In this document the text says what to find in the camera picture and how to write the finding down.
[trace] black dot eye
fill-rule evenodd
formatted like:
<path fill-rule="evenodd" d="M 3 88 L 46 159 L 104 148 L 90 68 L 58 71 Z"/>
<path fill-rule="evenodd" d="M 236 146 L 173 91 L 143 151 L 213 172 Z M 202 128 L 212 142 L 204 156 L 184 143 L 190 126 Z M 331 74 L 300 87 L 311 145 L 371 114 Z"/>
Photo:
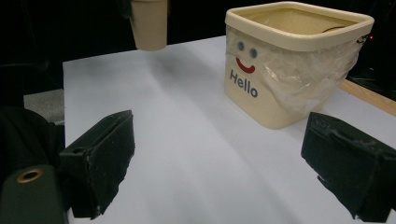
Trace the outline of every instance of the black dot eye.
<path fill-rule="evenodd" d="M 256 58 L 256 57 L 257 57 L 257 50 L 251 49 L 251 50 L 250 50 L 250 56 L 251 56 L 252 58 Z"/>
<path fill-rule="evenodd" d="M 244 50 L 244 48 L 245 48 L 244 43 L 241 42 L 241 41 L 239 41 L 239 42 L 238 42 L 238 48 L 239 48 L 239 50 Z"/>

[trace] cream-colored bucket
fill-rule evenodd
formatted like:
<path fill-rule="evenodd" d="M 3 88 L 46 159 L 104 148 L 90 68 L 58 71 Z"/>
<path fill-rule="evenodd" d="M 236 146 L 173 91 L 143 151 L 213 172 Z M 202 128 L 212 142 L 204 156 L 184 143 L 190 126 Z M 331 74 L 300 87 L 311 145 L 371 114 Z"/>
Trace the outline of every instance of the cream-colored bucket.
<path fill-rule="evenodd" d="M 232 8 L 224 91 L 253 119 L 281 129 L 319 111 L 358 60 L 374 19 L 297 2 Z"/>

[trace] white table surface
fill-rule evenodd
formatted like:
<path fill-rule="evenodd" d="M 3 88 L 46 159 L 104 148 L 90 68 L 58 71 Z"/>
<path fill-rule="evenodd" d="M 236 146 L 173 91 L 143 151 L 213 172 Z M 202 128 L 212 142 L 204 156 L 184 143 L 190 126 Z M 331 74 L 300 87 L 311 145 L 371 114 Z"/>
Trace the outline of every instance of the white table surface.
<path fill-rule="evenodd" d="M 262 127 L 224 94 L 224 69 L 225 36 L 64 63 L 66 145 L 129 109 L 136 145 L 106 212 L 70 223 L 363 223 L 301 157 L 307 119 Z M 319 112 L 396 147 L 396 118 L 353 95 Z"/>

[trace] smiley face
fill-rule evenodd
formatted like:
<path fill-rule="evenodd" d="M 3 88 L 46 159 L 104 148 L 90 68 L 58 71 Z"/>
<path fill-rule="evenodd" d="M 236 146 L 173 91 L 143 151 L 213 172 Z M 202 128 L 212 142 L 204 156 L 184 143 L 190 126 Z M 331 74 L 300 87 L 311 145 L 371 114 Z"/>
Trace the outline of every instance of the smiley face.
<path fill-rule="evenodd" d="M 239 50 L 244 51 L 245 50 L 244 42 L 239 41 L 237 43 L 237 47 L 238 47 Z M 257 50 L 250 49 L 248 53 L 249 53 L 251 58 L 253 58 L 253 59 L 257 58 Z M 235 59 L 236 59 L 236 63 L 238 64 L 239 68 L 242 71 L 244 71 L 245 73 L 252 74 L 256 70 L 256 67 L 254 65 L 245 66 L 244 64 L 242 64 L 241 60 L 238 57 L 235 57 Z"/>

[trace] red smile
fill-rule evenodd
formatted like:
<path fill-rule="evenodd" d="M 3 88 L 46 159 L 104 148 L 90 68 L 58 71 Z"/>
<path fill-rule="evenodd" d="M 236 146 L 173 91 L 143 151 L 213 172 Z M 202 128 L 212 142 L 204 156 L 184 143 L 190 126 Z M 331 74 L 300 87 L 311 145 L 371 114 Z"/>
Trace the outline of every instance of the red smile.
<path fill-rule="evenodd" d="M 248 73 L 248 74 L 252 74 L 254 72 L 254 70 L 256 69 L 254 67 L 254 65 L 251 65 L 250 67 L 246 67 L 241 63 L 241 60 L 239 60 L 238 58 L 236 58 L 236 63 L 238 64 L 239 68 L 242 69 L 242 71 Z"/>

